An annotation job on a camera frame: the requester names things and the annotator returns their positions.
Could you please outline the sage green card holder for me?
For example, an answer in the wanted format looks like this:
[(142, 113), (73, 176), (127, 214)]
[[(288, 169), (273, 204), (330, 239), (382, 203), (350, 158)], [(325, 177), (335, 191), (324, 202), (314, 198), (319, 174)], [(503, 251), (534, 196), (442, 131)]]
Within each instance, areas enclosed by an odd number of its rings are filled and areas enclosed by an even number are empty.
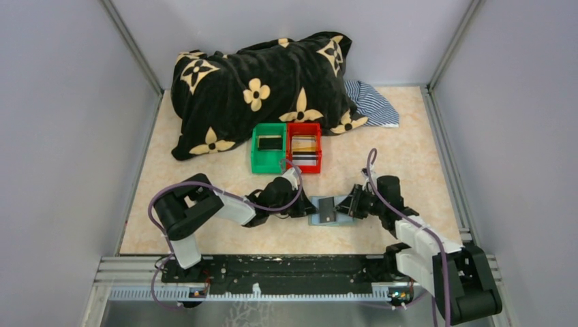
[(317, 213), (313, 213), (309, 216), (309, 225), (329, 227), (354, 225), (355, 221), (353, 217), (350, 217), (347, 214), (339, 213), (333, 207), (330, 207), (330, 205), (337, 205), (345, 199), (345, 196), (311, 197), (311, 203), (317, 209)]

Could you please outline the green plastic bin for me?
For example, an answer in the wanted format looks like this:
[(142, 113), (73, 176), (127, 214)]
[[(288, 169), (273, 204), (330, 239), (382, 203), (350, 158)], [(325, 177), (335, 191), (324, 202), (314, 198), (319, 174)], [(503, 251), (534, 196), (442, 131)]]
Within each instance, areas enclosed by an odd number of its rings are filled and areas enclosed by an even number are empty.
[(281, 174), (286, 169), (286, 124), (260, 123), (252, 134), (251, 169), (254, 174)]

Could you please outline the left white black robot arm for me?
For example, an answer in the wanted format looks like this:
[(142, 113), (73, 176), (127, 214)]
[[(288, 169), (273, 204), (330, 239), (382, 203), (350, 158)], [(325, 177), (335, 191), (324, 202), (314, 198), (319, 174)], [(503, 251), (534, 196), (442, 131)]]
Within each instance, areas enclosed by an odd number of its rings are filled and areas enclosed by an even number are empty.
[(264, 224), (271, 215), (300, 218), (317, 212), (294, 169), (247, 196), (224, 191), (212, 185), (206, 174), (195, 174), (159, 191), (147, 209), (178, 263), (177, 272), (189, 282), (199, 280), (204, 273), (195, 233), (208, 220), (217, 217), (252, 228)]

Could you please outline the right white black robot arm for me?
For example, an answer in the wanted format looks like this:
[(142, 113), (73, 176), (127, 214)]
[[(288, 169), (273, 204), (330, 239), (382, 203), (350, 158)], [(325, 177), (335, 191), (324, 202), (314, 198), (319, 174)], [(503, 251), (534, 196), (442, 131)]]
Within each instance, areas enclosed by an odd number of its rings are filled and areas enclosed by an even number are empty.
[(355, 184), (335, 211), (356, 219), (370, 215), (399, 242), (386, 248), (384, 273), (393, 281), (409, 277), (436, 302), (455, 326), (502, 312), (502, 299), (485, 252), (472, 243), (456, 243), (435, 231), (406, 206), (400, 179), (385, 175)]

